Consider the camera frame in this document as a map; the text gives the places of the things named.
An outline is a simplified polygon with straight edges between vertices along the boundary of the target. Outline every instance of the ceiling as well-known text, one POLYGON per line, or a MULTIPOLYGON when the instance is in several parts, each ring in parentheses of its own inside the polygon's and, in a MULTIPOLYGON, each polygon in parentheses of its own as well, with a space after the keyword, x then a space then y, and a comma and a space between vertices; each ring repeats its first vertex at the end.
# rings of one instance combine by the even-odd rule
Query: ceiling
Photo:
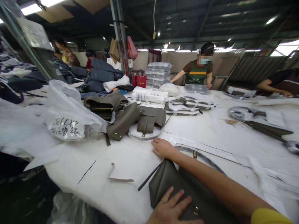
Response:
MULTIPOLYGON (((29 2, 18 0, 20 5, 29 2)), ((126 34, 136 45, 163 48, 171 42, 181 49, 195 49, 204 42, 234 48, 270 48, 281 41, 299 39, 299 7, 294 0, 156 0, 154 32, 154 0, 122 0, 126 34)), ((67 0, 59 7, 67 19, 49 22, 49 17, 28 15, 29 20, 42 24, 48 36, 60 36, 66 40, 83 43, 85 38, 115 37, 109 0, 67 0), (101 5, 97 12, 82 2, 101 5)))

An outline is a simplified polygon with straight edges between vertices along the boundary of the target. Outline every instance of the face mask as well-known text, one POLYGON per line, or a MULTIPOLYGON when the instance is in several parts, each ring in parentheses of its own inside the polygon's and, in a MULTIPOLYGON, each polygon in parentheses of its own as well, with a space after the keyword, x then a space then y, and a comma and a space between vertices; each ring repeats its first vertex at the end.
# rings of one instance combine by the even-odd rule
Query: face mask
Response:
POLYGON ((210 61, 209 58, 203 58, 203 59, 200 59, 200 63, 201 63, 201 64, 207 64, 209 61, 210 61))

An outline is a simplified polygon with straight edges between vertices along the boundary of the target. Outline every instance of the red bag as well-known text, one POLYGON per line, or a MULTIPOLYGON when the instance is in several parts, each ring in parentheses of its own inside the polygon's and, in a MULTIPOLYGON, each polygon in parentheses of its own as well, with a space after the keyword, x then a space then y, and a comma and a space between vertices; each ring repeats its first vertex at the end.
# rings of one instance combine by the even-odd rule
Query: red bag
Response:
POLYGON ((136 50, 136 47, 131 39, 130 36, 127 37, 127 43, 128 43, 128 49, 129 50, 129 57, 133 60, 135 60, 138 56, 138 51, 136 50))
POLYGON ((146 76, 132 76, 132 85, 146 88, 146 76))

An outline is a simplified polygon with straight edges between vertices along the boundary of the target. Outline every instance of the stacked plastic containers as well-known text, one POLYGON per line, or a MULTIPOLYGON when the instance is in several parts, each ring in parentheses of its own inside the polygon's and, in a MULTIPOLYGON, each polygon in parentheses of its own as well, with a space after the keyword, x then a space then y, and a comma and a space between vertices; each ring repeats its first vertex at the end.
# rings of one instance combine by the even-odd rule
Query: stacked plastic containers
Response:
POLYGON ((149 63, 145 70, 146 85, 158 89, 161 85, 168 83, 171 67, 172 64, 167 62, 149 63))

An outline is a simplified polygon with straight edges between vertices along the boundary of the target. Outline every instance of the yellow sleeve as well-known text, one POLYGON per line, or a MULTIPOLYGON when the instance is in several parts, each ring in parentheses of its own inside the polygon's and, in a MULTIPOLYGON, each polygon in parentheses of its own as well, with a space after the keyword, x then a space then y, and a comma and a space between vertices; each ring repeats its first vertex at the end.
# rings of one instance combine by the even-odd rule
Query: yellow sleeve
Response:
POLYGON ((266 208, 261 208, 252 214, 251 224, 294 224, 282 214, 266 208))

